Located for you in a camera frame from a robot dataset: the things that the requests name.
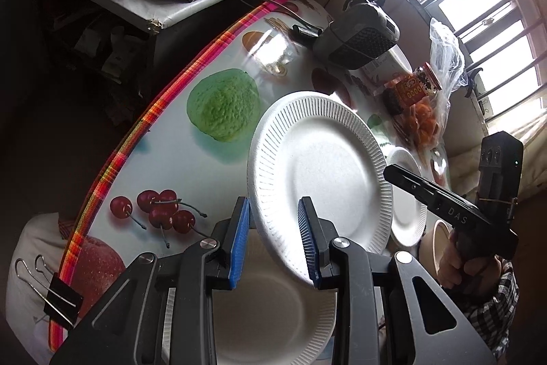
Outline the plaid right forearm sleeve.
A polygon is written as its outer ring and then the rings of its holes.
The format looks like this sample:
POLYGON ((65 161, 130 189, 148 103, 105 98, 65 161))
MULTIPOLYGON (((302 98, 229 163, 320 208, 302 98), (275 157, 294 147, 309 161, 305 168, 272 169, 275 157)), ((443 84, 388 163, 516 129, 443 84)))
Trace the plaid right forearm sleeve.
POLYGON ((494 287, 464 306, 463 313, 499 360, 509 347, 510 328, 517 312, 519 288, 510 261, 501 261, 501 277, 494 287))

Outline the right hand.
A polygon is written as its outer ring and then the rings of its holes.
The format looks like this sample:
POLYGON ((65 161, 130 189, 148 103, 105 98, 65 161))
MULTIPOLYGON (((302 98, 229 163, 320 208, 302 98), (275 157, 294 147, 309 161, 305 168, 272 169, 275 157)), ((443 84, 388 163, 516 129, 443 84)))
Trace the right hand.
POLYGON ((502 276, 502 264, 496 257, 475 258, 463 261, 456 248, 457 234, 450 232, 449 245, 439 261, 437 280, 445 289, 461 285, 464 275, 471 278, 471 283, 464 288, 465 293, 484 295, 495 287, 502 276))

